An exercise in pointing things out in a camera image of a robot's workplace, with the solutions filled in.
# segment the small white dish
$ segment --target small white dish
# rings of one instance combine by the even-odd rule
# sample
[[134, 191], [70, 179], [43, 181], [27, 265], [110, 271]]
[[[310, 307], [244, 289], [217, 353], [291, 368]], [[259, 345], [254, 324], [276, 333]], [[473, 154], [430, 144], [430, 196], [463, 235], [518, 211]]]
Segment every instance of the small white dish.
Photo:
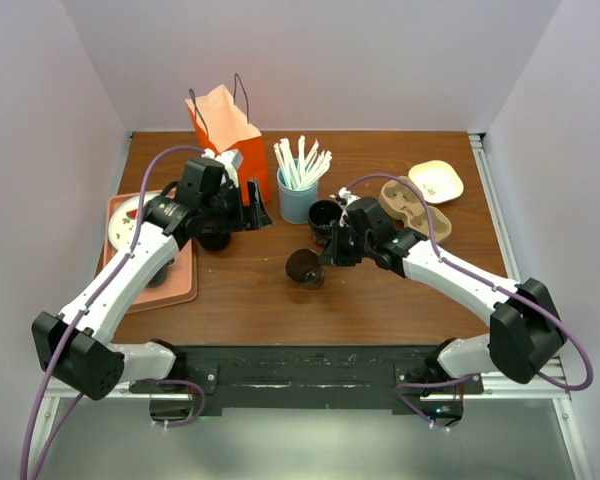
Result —
[[[144, 194], [144, 204], [149, 200], [157, 197], [155, 192], [147, 192]], [[138, 195], [125, 200], [111, 215], [109, 219], [109, 243], [116, 250], [120, 250], [127, 241], [127, 237], [136, 225], [136, 213], [140, 205], [140, 197]]]
[[409, 178], [422, 192], [427, 203], [437, 205], [458, 198], [464, 184], [451, 165], [442, 160], [430, 160], [414, 165]]

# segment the black mounting bar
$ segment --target black mounting bar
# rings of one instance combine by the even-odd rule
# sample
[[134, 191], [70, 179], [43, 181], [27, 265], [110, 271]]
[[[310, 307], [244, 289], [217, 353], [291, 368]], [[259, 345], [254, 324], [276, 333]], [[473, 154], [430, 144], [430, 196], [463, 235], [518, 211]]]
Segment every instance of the black mounting bar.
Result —
[[[205, 415], [225, 408], [384, 409], [410, 414], [396, 385], [418, 381], [435, 346], [178, 346], [186, 354], [187, 377], [207, 394]], [[138, 382], [133, 393], [184, 392], [184, 387]], [[453, 394], [455, 389], [443, 390]], [[482, 381], [466, 393], [482, 393]], [[405, 391], [432, 418], [458, 418], [461, 402], [422, 401]], [[191, 402], [152, 400], [155, 420], [186, 416]]]

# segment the cable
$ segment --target cable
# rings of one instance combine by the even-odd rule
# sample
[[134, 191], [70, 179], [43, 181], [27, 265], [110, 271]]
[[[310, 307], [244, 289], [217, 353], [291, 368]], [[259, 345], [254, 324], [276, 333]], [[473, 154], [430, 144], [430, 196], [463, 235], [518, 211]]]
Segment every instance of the cable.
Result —
[[450, 421], [448, 421], [448, 422], [446, 423], [446, 425], [445, 425], [445, 428], [449, 428], [449, 427], [451, 427], [451, 425], [453, 425], [454, 423], [458, 423], [460, 420], [462, 420], [462, 418], [461, 418], [461, 417], [455, 417], [455, 418], [452, 418]]
[[[135, 228], [135, 231], [133, 234], [133, 239], [131, 240], [130, 252], [122, 257], [122, 259], [120, 260], [120, 263], [118, 263], [118, 265], [116, 265], [116, 267], [113, 269], [111, 274], [102, 282], [102, 284], [98, 288], [95, 289], [93, 294], [91, 294], [91, 296], [85, 301], [85, 309], [88, 309], [93, 304], [93, 302], [96, 301], [98, 296], [109, 286], [109, 284], [113, 281], [113, 279], [116, 277], [116, 275], [118, 275], [120, 270], [122, 270], [122, 268], [125, 266], [125, 264], [129, 260], [129, 258], [131, 256], [131, 252], [133, 252], [134, 248], [136, 247], [136, 244], [138, 243], [138, 238], [140, 237], [140, 229], [142, 226], [142, 218], [143, 218], [143, 214], [144, 214], [144, 196], [147, 191], [147, 185], [149, 184], [149, 177], [151, 176], [151, 172], [152, 172], [153, 168], [165, 156], [167, 156], [171, 153], [174, 153], [174, 152], [180, 152], [180, 151], [184, 151], [184, 150], [193, 150], [196, 152], [204, 153], [204, 150], [199, 147], [194, 147], [192, 145], [182, 145], [182, 146], [171, 147], [171, 148], [166, 149], [165, 151], [156, 155], [156, 157], [151, 161], [151, 163], [149, 163], [149, 166], [147, 167], [147, 170], [145, 171], [144, 177], [142, 179], [142, 185], [140, 187], [140, 194], [138, 195], [139, 196], [139, 204], [138, 204], [138, 213], [137, 213], [137, 217], [136, 217], [136, 218], [138, 218], [138, 222], [136, 223], [136, 228]], [[38, 414], [40, 413], [40, 407], [41, 407], [42, 401], [44, 399], [44, 394], [47, 390], [47, 387], [49, 386], [49, 382], [51, 381], [52, 373], [55, 370], [56, 365], [58, 364], [58, 359], [60, 358], [60, 355], [62, 354], [64, 347], [67, 345], [67, 343], [69, 341], [71, 332], [73, 332], [76, 325], [78, 325], [78, 323], [82, 319], [84, 312], [85, 312], [84, 310], [79, 310], [77, 315], [75, 316], [75, 318], [71, 321], [71, 323], [65, 329], [64, 333], [60, 337], [60, 340], [58, 341], [58, 345], [56, 346], [56, 348], [53, 352], [53, 355], [51, 356], [51, 359], [49, 360], [49, 364], [47, 365], [44, 375], [42, 376], [42, 381], [40, 382], [40, 387], [38, 388], [38, 392], [36, 393], [35, 399], [33, 401], [31, 413], [29, 414], [29, 421], [27, 422], [27, 427], [25, 429], [24, 443], [22, 445], [22, 456], [20, 457], [20, 480], [27, 480], [27, 478], [28, 478], [29, 454], [31, 453], [31, 442], [33, 440], [33, 431], [36, 426], [36, 420], [38, 418]], [[37, 475], [32, 477], [32, 480], [35, 480], [36, 478], [37, 478]]]
[[171, 182], [169, 185], [167, 185], [166, 187], [164, 187], [162, 189], [162, 191], [160, 192], [160, 195], [162, 195], [163, 197], [166, 197], [167, 195], [169, 195], [169, 192], [171, 192], [171, 190], [176, 188], [177, 185], [178, 185], [178, 182]]
[[40, 470], [42, 470], [42, 465], [44, 464], [44, 461], [47, 458], [47, 453], [49, 453], [49, 449], [51, 448], [51, 444], [53, 443], [53, 440], [56, 438], [56, 435], [60, 431], [62, 424], [69, 417], [69, 415], [71, 414], [73, 409], [76, 407], [78, 402], [80, 400], [82, 400], [82, 397], [84, 397], [84, 394], [82, 394], [82, 393], [76, 395], [75, 398], [73, 400], [71, 400], [71, 403], [69, 404], [69, 406], [67, 407], [65, 412], [62, 414], [62, 417], [60, 417], [60, 420], [58, 420], [56, 422], [56, 424], [53, 426], [53, 429], [51, 430], [49, 437], [44, 442], [44, 446], [42, 447], [42, 451], [40, 452], [40, 456], [38, 457], [36, 466], [33, 469], [33, 475], [31, 475], [32, 479], [35, 480], [40, 475]]
[[191, 413], [189, 413], [189, 416], [187, 418], [185, 418], [184, 420], [180, 420], [178, 422], [156, 422], [159, 423], [159, 425], [164, 426], [165, 428], [176, 428], [176, 427], [184, 427], [185, 425], [189, 425], [191, 423], [193, 423], [196, 418], [198, 418], [202, 412], [204, 411], [205, 406], [207, 405], [207, 396], [204, 393], [204, 390], [200, 387], [200, 385], [196, 385], [193, 382], [189, 382], [187, 380], [170, 380], [170, 379], [151, 379], [149, 381], [155, 382], [155, 383], [161, 383], [164, 385], [186, 385], [189, 388], [193, 388], [194, 390], [196, 390], [199, 394], [200, 394], [200, 406], [198, 407], [198, 410], [196, 410], [196, 413], [194, 413], [193, 415], [191, 415]]
[[[463, 273], [464, 275], [467, 275], [468, 277], [473, 278], [474, 280], [482, 283], [483, 285], [486, 285], [489, 288], [495, 289], [496, 291], [503, 293], [504, 295], [508, 296], [509, 298], [512, 298], [512, 299], [522, 303], [523, 305], [531, 308], [532, 310], [536, 311], [537, 313], [539, 313], [540, 315], [545, 317], [547, 320], [549, 320], [553, 325], [555, 325], [555, 327], [558, 328], [563, 333], [563, 335], [568, 340], [571, 341], [573, 346], [578, 351], [578, 354], [582, 358], [582, 362], [584, 363], [586, 377], [582, 381], [582, 383], [580, 383], [578, 385], [569, 385], [569, 384], [554, 380], [553, 378], [545, 375], [542, 372], [538, 372], [537, 375], [540, 378], [546, 380], [547, 382], [551, 383], [552, 385], [554, 385], [558, 388], [562, 388], [564, 390], [570, 390], [570, 391], [584, 390], [591, 385], [591, 383], [593, 382], [593, 365], [591, 364], [591, 360], [584, 348], [584, 345], [580, 342], [580, 340], [575, 336], [575, 334], [571, 331], [571, 329], [569, 327], [567, 327], [564, 323], [562, 323], [560, 321], [560, 319], [558, 319], [555, 315], [553, 315], [551, 312], [549, 312], [545, 308], [541, 307], [540, 305], [532, 302], [531, 300], [524, 298], [523, 296], [519, 295], [518, 293], [512, 292], [504, 287], [495, 285], [491, 280], [486, 279], [486, 278], [482, 277], [481, 275], [478, 275], [477, 273], [474, 273], [470, 270], [467, 270], [466, 268], [464, 268], [460, 265], [457, 265], [454, 262], [452, 262], [451, 260], [443, 257], [440, 252], [440, 248], [438, 247], [438, 245], [435, 241], [436, 237], [435, 237], [435, 232], [433, 230], [433, 218], [431, 216], [431, 210], [429, 209], [429, 205], [427, 204], [424, 197], [422, 196], [422, 193], [420, 193], [420, 191], [417, 188], [410, 185], [408, 182], [405, 182], [401, 178], [399, 178], [395, 175], [390, 175], [388, 173], [371, 173], [369, 175], [364, 175], [364, 176], [358, 178], [357, 180], [354, 180], [353, 182], [351, 182], [349, 184], [349, 186], [347, 187], [347, 190], [351, 191], [351, 189], [358, 183], [364, 182], [365, 180], [369, 180], [371, 178], [388, 178], [390, 180], [394, 180], [394, 181], [398, 182], [399, 184], [407, 187], [418, 198], [418, 201], [422, 204], [424, 211], [427, 214], [427, 222], [428, 222], [428, 227], [429, 227], [429, 242], [431, 243], [431, 248], [433, 249], [433, 252], [436, 255], [436, 257], [438, 257], [438, 259], [441, 262], [445, 263], [446, 265], [450, 266], [451, 268], [454, 268], [455, 270], [459, 271], [460, 273]], [[473, 375], [467, 375], [466, 377], [463, 377], [463, 378], [465, 380], [468, 380], [472, 376]], [[443, 383], [439, 383], [439, 384], [402, 383], [402, 384], [399, 384], [396, 386], [396, 390], [398, 391], [398, 394], [400, 395], [400, 398], [402, 399], [402, 401], [405, 402], [407, 404], [407, 406], [409, 406], [419, 416], [422, 416], [422, 417], [426, 418], [427, 420], [429, 420], [428, 417], [422, 412], [422, 410], [418, 409], [415, 405], [413, 405], [413, 403], [409, 402], [406, 398], [404, 398], [400, 389], [401, 388], [445, 388], [445, 387], [450, 387], [455, 384], [456, 384], [455, 380], [451, 380], [449, 382], [443, 382]], [[439, 424], [435, 421], [432, 421], [432, 424], [437, 424], [436, 426], [442, 426], [441, 424]]]

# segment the white straw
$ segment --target white straw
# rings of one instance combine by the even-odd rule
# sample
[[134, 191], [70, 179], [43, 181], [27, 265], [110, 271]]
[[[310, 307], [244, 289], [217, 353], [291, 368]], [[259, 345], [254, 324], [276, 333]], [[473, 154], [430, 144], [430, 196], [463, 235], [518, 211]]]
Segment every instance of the white straw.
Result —
[[309, 170], [307, 170], [307, 176], [313, 174], [313, 172], [317, 171], [317, 169], [320, 168], [320, 165], [322, 164], [322, 162], [324, 162], [324, 157], [325, 157], [325, 152], [323, 150], [322, 153], [320, 155], [318, 155], [318, 158], [316, 159], [316, 161], [311, 164], [311, 166], [309, 167]]
[[289, 169], [287, 167], [287, 164], [284, 162], [284, 159], [282, 158], [282, 154], [280, 153], [280, 145], [278, 145], [277, 143], [273, 146], [273, 151], [276, 154], [276, 159], [278, 160], [278, 165], [280, 165], [280, 170], [282, 170], [282, 176], [284, 177], [284, 184], [287, 186], [287, 188], [293, 188], [291, 186], [291, 173], [289, 172]]
[[318, 141], [316, 140], [315, 142], [313, 142], [313, 147], [311, 147], [311, 150], [309, 150], [309, 154], [305, 157], [305, 161], [304, 161], [304, 168], [306, 171], [309, 171], [309, 168], [311, 167], [311, 164], [313, 163], [313, 161], [316, 158], [316, 153], [318, 152]]
[[300, 135], [298, 139], [298, 176], [302, 182], [306, 171], [304, 169], [304, 135]]
[[325, 173], [327, 173], [330, 166], [330, 162], [323, 163], [318, 170], [314, 171], [312, 174], [309, 174], [309, 176], [305, 178], [304, 183], [300, 187], [309, 188], [311, 185], [317, 182], [318, 179], [320, 179]]
[[289, 146], [289, 139], [280, 139], [280, 151], [282, 152], [282, 158], [289, 167], [292, 177], [292, 190], [297, 190], [300, 185], [300, 177], [298, 177], [298, 170], [296, 168], [296, 162], [293, 161], [293, 154], [291, 153], [291, 147]]

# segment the cup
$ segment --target cup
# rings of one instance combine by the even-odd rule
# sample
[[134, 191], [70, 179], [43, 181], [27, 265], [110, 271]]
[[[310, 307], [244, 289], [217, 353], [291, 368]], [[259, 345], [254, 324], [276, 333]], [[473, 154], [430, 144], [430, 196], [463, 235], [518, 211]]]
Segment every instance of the cup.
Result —
[[285, 271], [291, 280], [308, 290], [320, 288], [324, 283], [324, 269], [313, 250], [303, 248], [293, 252], [287, 259]]
[[333, 200], [319, 200], [309, 208], [309, 227], [316, 245], [324, 247], [331, 238], [331, 222], [339, 221], [342, 207]]
[[318, 200], [316, 181], [304, 190], [291, 190], [284, 182], [282, 170], [278, 168], [278, 193], [280, 195], [280, 215], [289, 223], [303, 224], [309, 219], [309, 208]]

